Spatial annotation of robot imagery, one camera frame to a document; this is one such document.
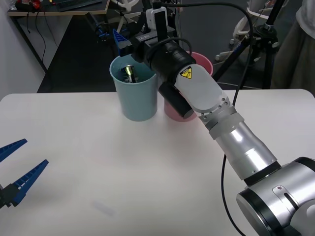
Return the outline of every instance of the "person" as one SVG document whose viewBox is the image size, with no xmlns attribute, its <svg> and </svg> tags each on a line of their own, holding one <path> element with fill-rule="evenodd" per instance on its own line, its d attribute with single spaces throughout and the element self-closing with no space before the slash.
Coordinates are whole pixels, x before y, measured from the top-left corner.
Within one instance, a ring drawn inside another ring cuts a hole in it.
<svg viewBox="0 0 315 236">
<path fill-rule="evenodd" d="M 306 89 L 315 96 L 315 0 L 303 0 L 274 63 L 272 89 Z"/>
</svg>

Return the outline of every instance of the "warning sticker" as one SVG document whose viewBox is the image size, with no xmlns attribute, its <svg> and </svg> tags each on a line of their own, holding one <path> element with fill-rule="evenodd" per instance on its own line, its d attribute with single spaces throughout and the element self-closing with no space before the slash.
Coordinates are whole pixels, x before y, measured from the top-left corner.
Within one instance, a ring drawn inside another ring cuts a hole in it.
<svg viewBox="0 0 315 236">
<path fill-rule="evenodd" d="M 188 67 L 186 70 L 184 70 L 184 71 L 181 73 L 181 76 L 186 77 L 186 78 L 188 78 L 188 79 L 190 79 L 190 80 L 191 80 L 191 75 L 192 75 L 191 66 Z"/>
</svg>

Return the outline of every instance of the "tripod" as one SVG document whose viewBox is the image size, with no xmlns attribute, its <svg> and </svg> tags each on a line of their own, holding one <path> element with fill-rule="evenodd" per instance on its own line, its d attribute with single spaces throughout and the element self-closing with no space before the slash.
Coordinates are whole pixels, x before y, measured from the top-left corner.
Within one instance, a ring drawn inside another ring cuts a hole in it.
<svg viewBox="0 0 315 236">
<path fill-rule="evenodd" d="M 254 42 L 252 47 L 251 62 L 250 65 L 253 65 L 261 52 L 266 52 L 266 61 L 264 67 L 264 76 L 263 76 L 263 89 L 270 89 L 272 70 L 274 64 L 274 58 L 277 52 L 278 38 L 277 31 L 274 28 L 274 22 L 279 14 L 282 5 L 285 0 L 277 0 L 271 13 L 265 24 L 257 26 L 254 28 L 253 36 Z M 239 57 L 239 55 L 250 45 L 250 40 L 246 37 L 241 44 L 236 48 L 236 50 L 226 59 L 223 65 L 218 69 L 214 74 L 213 78 L 215 81 L 218 81 L 221 76 L 228 70 L 231 64 Z M 248 77 L 248 72 L 245 75 L 242 87 Z"/>
</svg>

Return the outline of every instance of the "black cylinder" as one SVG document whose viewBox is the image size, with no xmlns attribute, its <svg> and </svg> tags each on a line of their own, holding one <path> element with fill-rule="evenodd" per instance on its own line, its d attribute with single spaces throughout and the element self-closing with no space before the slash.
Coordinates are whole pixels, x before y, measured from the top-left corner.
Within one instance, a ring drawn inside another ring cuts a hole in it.
<svg viewBox="0 0 315 236">
<path fill-rule="evenodd" d="M 158 91 L 182 118 L 187 119 L 193 114 L 191 106 L 171 83 L 162 83 Z"/>
<path fill-rule="evenodd" d="M 150 55 L 149 67 L 163 82 L 175 84 L 178 73 L 196 60 L 175 42 L 168 42 Z"/>
</svg>

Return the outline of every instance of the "white table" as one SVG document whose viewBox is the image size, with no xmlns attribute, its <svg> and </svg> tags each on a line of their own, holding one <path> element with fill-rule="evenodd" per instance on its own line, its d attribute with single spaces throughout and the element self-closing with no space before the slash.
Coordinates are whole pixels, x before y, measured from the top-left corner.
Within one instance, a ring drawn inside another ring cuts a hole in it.
<svg viewBox="0 0 315 236">
<path fill-rule="evenodd" d="M 233 91 L 227 91 L 232 99 Z M 315 154 L 315 100 L 304 90 L 245 90 L 236 104 L 281 164 Z M 21 204 L 0 210 L 1 236 L 232 236 L 223 208 L 223 152 L 195 119 L 157 114 L 133 122 L 116 93 L 14 94 L 0 102 L 0 147 L 28 143 L 0 164 L 3 186 L 44 159 Z M 227 165 L 236 224 L 256 235 L 235 197 L 245 184 Z"/>
</svg>

